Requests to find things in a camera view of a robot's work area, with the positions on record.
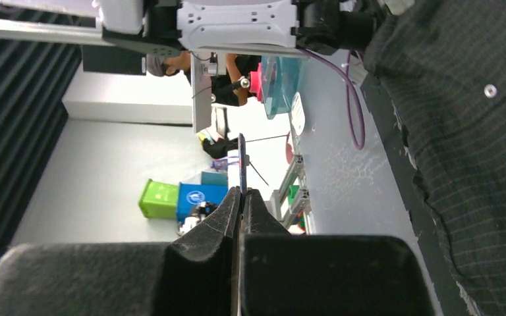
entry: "screw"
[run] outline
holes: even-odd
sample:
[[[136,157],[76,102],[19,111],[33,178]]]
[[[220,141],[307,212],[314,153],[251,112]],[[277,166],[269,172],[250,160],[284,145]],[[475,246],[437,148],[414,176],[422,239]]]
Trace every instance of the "screw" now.
[[[247,80],[247,79],[241,80],[241,87],[242,88],[248,89],[250,85],[251,85],[251,83],[249,82],[249,80]]]
[[[497,88],[493,84],[488,84],[484,87],[484,94],[491,99],[497,95]]]

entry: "pink object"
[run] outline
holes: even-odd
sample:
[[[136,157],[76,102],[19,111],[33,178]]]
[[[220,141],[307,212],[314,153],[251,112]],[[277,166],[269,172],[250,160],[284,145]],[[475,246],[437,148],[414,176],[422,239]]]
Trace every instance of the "pink object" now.
[[[286,160],[288,164],[292,163],[294,159],[294,145],[292,144],[292,132],[288,132],[286,135]]]
[[[261,63],[259,63],[259,68],[257,68],[257,71],[252,71],[250,72],[249,75],[251,77],[251,85],[249,86],[249,92],[257,96],[257,101],[263,102],[263,89],[261,88],[261,78],[262,78]]]

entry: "blue container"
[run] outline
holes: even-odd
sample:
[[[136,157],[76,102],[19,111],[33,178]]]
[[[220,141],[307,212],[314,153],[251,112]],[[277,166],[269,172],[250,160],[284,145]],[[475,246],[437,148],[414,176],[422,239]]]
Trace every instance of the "blue container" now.
[[[179,198],[177,199],[176,218],[178,222],[185,222],[191,207],[202,202],[220,204],[228,193],[227,186],[206,186],[202,184],[179,184]]]
[[[228,175],[219,172],[201,172],[201,184],[228,187]]]
[[[276,114],[289,113],[298,91],[303,60],[288,57],[262,57],[262,91],[269,120]]]

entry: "green bin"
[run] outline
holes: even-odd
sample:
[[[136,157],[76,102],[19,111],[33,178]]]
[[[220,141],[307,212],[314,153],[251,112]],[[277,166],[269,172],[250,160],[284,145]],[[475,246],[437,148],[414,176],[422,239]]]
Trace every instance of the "green bin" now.
[[[175,219],[179,186],[148,179],[138,206],[149,219]]]
[[[291,185],[288,187],[288,206],[292,206],[292,202],[296,197],[296,193],[300,190],[300,186]]]

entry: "dark striped fabric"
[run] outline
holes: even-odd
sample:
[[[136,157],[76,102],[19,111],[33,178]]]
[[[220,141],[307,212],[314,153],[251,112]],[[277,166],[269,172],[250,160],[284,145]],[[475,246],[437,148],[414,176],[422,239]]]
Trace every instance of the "dark striped fabric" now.
[[[506,1],[417,1],[364,62],[408,130],[453,276],[484,315],[506,315]]]
[[[26,10],[0,18],[72,23]],[[0,257],[67,121],[61,98],[80,59],[75,45],[0,40]]]

